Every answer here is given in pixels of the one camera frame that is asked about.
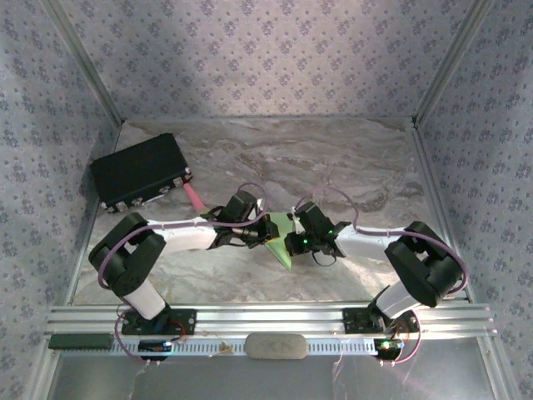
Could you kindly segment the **light green paper sheet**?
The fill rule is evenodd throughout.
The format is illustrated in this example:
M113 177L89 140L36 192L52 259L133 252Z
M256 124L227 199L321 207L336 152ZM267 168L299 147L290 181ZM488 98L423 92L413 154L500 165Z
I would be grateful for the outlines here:
M286 248L285 239L290 233L294 233L292 220L285 212L269 212L267 216L268 220L272 220L277 224L279 238L272 240L271 242L265 242L264 246L287 271L291 271L292 260L291 255Z

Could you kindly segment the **grey metal sheet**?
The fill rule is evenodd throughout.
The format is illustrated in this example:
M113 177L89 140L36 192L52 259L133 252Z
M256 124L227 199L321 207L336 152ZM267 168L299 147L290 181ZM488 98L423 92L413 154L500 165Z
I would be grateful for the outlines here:
M476 357L418 355L388 367L371 357L62 357L47 400L494 400Z

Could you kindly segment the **grey oval pad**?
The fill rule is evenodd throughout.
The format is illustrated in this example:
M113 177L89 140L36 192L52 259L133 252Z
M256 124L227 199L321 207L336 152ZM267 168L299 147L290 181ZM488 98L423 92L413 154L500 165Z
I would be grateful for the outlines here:
M256 360L301 360L307 356L307 341L294 333L255 332L247 336L244 352Z

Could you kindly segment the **black hard case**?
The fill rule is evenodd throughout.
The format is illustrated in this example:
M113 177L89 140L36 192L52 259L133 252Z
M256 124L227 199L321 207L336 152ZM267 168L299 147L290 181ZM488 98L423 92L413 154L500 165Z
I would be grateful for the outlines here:
M187 183L192 170L169 132L90 164L101 208L120 213L149 203Z

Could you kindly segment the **small lit circuit board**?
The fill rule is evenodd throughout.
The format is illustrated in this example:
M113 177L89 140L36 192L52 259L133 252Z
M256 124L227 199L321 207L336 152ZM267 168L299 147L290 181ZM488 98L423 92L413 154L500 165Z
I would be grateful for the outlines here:
M137 345L140 353L170 353L173 344L167 340L141 340Z
M405 346L401 339L375 339L374 345L379 353L397 353Z

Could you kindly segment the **black flat bar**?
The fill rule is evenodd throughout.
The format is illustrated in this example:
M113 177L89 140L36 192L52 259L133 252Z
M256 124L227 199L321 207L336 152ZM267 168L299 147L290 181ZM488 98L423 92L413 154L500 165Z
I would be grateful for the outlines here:
M109 350L113 335L109 333L61 333L50 337L48 348L52 350Z

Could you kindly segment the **aluminium mounting rail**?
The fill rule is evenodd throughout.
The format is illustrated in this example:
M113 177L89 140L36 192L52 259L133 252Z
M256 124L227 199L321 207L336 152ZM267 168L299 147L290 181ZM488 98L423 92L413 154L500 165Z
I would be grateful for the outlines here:
M200 337L243 338L250 333L297 333L325 337L344 333L346 309L361 311L361 302L264 302L193 305L194 333ZM489 306L448 300L436 308L416 310L423 338L494 337L498 333ZM114 306L55 307L45 333L111 333Z

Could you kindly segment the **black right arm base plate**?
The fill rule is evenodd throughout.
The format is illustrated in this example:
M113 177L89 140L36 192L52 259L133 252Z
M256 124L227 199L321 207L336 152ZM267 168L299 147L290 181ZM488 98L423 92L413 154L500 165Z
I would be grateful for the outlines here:
M367 307L348 307L342 309L342 323L347 334L389 334L396 331L418 333L420 331L412 311L404 312L397 318L390 318Z

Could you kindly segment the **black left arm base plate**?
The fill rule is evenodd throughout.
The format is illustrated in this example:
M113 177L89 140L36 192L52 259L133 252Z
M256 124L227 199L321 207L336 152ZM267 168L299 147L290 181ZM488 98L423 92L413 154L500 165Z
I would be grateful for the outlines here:
M153 319L145 319L135 310L126 311L121 334L127 336L183 336L195 331L197 311L191 308L169 308Z

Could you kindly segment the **aluminium frame post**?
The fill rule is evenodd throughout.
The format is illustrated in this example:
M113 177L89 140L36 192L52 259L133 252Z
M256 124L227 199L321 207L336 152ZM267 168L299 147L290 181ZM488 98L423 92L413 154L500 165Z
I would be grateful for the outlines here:
M62 4L59 0L40 0L40 2L81 69L97 100L113 123L120 128L123 123L122 116L112 100L111 93L107 90L107 87L101 79L95 62L83 46L82 40L77 34Z
M433 78L430 80L428 88L421 97L415 114L412 116L412 122L415 128L423 126L435 109L453 73L459 67L467 48L470 46L471 41L474 39L494 3L495 0L471 1L471 5L468 7L461 24L457 28L456 34L453 36L450 45L438 64Z

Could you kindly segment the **aluminium frame leg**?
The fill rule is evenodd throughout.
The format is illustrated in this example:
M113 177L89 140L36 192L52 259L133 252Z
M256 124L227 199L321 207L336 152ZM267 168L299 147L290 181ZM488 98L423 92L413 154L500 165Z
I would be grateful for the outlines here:
M509 400L504 377L502 375L499 358L491 337L479 337L477 342L485 366L491 391L495 400Z
M45 349L37 367L37 381L33 387L30 400L47 400L61 353Z

